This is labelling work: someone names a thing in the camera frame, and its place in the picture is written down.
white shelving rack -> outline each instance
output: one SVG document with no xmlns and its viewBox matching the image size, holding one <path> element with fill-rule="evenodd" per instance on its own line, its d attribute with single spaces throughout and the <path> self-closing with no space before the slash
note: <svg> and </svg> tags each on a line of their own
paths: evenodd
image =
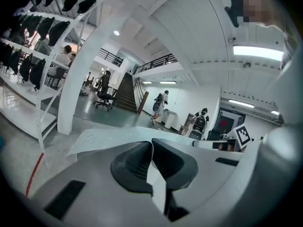
<svg viewBox="0 0 303 227">
<path fill-rule="evenodd" d="M 38 15 L 43 17 L 55 17 L 55 20 L 70 21 L 66 30 L 62 33 L 55 46 L 52 48 L 50 54 L 44 55 L 37 51 L 23 47 L 14 42 L 1 39 L 3 43 L 13 46 L 15 49 L 22 50 L 27 54 L 33 54 L 34 57 L 45 59 L 43 74 L 40 81 L 40 89 L 35 91 L 34 85 L 28 81 L 23 83 L 22 77 L 17 74 L 13 75 L 13 71 L 6 70 L 6 67 L 0 68 L 0 77 L 5 82 L 4 86 L 0 87 L 0 113 L 2 113 L 9 121 L 20 128 L 25 133 L 38 139 L 40 148 L 44 150 L 43 140 L 57 125 L 57 116 L 48 113 L 52 103 L 56 97 L 61 93 L 63 86 L 57 91 L 45 85 L 46 76 L 51 64 L 58 65 L 66 70 L 69 67 L 55 60 L 56 55 L 59 53 L 60 45 L 64 42 L 66 36 L 75 29 L 77 24 L 83 19 L 84 16 L 90 15 L 90 12 L 100 5 L 102 0 L 97 1 L 87 12 L 79 14 L 75 19 L 66 18 L 57 14 L 49 13 L 22 13 L 27 15 Z M 87 22 L 83 24 L 80 36 Z M 51 98 L 45 110 L 41 109 L 41 101 Z"/>
</svg>

white column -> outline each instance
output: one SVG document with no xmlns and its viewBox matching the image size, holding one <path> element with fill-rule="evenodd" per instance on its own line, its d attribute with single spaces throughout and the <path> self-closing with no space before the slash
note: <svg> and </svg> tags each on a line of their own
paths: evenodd
<svg viewBox="0 0 303 227">
<path fill-rule="evenodd" d="M 109 16 L 104 23 L 100 24 L 91 33 L 81 47 L 81 50 L 79 50 L 67 74 L 62 90 L 58 112 L 58 132 L 67 135 L 70 134 L 79 92 L 87 71 L 99 49 L 113 34 L 113 31 L 120 28 L 127 18 L 130 17 L 133 9 L 133 4 L 126 4 L 118 12 Z"/>
</svg>

fluorescent light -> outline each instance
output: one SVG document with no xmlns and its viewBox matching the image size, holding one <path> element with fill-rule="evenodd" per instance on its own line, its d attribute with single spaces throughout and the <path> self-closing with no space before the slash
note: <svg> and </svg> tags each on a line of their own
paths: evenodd
<svg viewBox="0 0 303 227">
<path fill-rule="evenodd" d="M 279 115 L 279 114 L 280 114 L 279 112 L 277 112 L 277 111 L 275 111 L 275 110 L 271 111 L 271 113 L 272 113 L 272 114 L 276 114 L 276 115 Z"/>
<path fill-rule="evenodd" d="M 161 84 L 177 84 L 175 81 L 161 81 Z"/>
<path fill-rule="evenodd" d="M 230 103 L 234 103 L 234 104 L 240 104 L 242 106 L 246 106 L 246 107 L 250 107 L 250 108 L 253 108 L 255 107 L 254 105 L 251 105 L 251 104 L 246 104 L 246 103 L 243 103 L 243 102 L 239 102 L 239 101 L 235 101 L 235 100 L 229 100 Z"/>
<path fill-rule="evenodd" d="M 283 52 L 255 46 L 233 46 L 234 55 L 251 55 L 281 61 Z"/>
</svg>

red floor line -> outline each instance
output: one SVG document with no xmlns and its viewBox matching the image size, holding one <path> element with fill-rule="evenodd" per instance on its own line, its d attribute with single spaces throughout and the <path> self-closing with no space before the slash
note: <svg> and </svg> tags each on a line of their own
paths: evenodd
<svg viewBox="0 0 303 227">
<path fill-rule="evenodd" d="M 39 164 L 40 164 L 40 162 L 41 162 L 41 160 L 42 160 L 43 155 L 44 155 L 44 153 L 41 153 L 41 155 L 40 155 L 40 157 L 39 157 L 39 159 L 38 159 L 38 161 L 37 161 L 37 163 L 36 163 L 36 165 L 35 165 L 35 168 L 33 169 L 33 172 L 32 172 L 32 174 L 31 174 L 31 176 L 30 176 L 30 178 L 29 178 L 29 181 L 28 181 L 28 184 L 27 184 L 27 190 L 26 190 L 26 192 L 25 192 L 25 195 L 26 195 L 26 196 L 28 196 L 29 189 L 30 189 L 30 186 L 31 186 L 32 181 L 33 181 L 33 177 L 34 177 L 34 175 L 35 175 L 35 173 L 36 173 L 36 171 L 37 171 L 37 169 L 38 169 L 38 166 L 39 166 Z"/>
</svg>

